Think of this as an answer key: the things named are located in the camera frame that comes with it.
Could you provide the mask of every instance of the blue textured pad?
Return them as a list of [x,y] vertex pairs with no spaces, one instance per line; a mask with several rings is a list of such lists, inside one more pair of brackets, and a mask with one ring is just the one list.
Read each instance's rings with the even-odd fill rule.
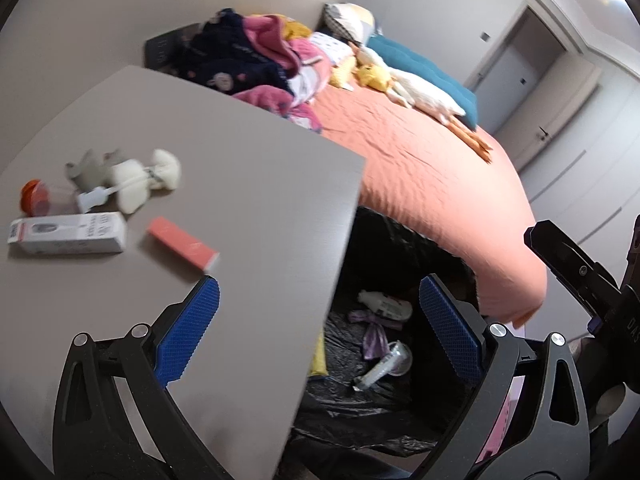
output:
[[156,348],[156,378],[164,388],[180,379],[220,304],[220,287],[207,279]]
[[455,305],[429,276],[420,282],[420,307],[458,377],[478,384],[484,376],[480,343]]

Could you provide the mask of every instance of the silver bolt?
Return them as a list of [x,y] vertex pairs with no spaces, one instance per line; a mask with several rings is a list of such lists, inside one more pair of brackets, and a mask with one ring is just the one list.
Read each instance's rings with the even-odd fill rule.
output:
[[507,329],[498,323],[492,324],[489,327],[489,331],[496,337],[504,337],[507,335]]
[[74,338],[74,345],[76,346],[82,346],[84,343],[86,343],[88,341],[88,337],[86,336],[86,334],[78,334],[75,338]]
[[564,346],[564,343],[566,343],[564,336],[562,336],[562,334],[559,334],[558,332],[551,335],[551,341],[553,341],[554,344],[557,344],[558,346]]
[[131,329],[131,335],[133,337],[144,337],[149,332],[149,327],[147,325],[136,325]]

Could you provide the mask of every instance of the pink bed sheet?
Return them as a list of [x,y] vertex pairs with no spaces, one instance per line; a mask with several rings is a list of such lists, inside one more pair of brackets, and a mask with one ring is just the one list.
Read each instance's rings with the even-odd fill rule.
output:
[[482,314],[524,323],[546,295],[544,264],[524,245],[534,217],[498,142],[486,164],[429,116],[368,88],[327,87],[323,136],[367,159],[360,203],[434,240],[476,274]]

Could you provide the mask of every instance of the purple ribbon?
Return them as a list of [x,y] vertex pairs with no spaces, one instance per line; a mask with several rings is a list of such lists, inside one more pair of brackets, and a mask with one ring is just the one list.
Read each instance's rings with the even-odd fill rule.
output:
[[389,342],[383,327],[402,330],[401,322],[376,316],[370,310],[352,310],[348,319],[350,323],[369,323],[362,338],[362,354],[367,361],[378,359],[389,352]]

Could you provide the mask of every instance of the teal pillow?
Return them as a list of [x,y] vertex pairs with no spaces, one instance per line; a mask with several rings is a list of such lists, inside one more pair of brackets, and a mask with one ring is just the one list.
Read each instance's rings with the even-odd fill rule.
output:
[[471,90],[463,87],[440,70],[434,62],[397,41],[390,40],[385,36],[372,36],[367,46],[377,52],[391,68],[418,75],[449,94],[466,112],[465,116],[460,117],[460,121],[467,128],[476,130],[478,127],[478,100]]

